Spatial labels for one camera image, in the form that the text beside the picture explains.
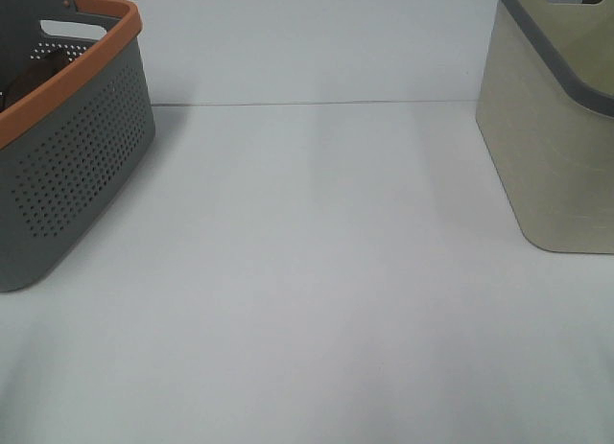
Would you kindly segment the brown towel with white label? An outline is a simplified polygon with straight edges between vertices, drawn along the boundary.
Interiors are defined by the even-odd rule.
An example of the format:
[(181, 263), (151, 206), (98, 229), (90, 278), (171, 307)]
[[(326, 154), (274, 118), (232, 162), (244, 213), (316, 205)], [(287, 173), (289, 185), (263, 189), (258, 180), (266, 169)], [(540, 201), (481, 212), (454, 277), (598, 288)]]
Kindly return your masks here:
[(69, 64), (70, 57), (65, 49), (57, 49), (48, 53), (44, 58), (36, 59), (26, 70), (9, 82), (3, 92), (1, 110), (4, 111), (17, 103)]

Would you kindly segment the grey perforated basket orange rim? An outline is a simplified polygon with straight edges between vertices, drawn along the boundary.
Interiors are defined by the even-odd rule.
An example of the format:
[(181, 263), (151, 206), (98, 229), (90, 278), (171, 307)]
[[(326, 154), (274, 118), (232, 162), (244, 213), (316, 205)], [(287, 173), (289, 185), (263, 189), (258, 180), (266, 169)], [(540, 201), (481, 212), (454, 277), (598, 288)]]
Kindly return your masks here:
[(39, 281), (113, 201), (155, 135), (128, 0), (1, 0), (1, 101), (36, 59), (70, 64), (1, 110), (1, 289)]

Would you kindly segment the beige basket grey rim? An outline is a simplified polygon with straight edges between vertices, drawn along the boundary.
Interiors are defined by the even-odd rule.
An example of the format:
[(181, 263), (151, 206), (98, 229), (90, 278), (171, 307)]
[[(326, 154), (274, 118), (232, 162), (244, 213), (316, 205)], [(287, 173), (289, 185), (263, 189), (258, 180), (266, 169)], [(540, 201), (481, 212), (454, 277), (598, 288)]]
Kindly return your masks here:
[(497, 0), (476, 121), (524, 237), (613, 250), (613, 0)]

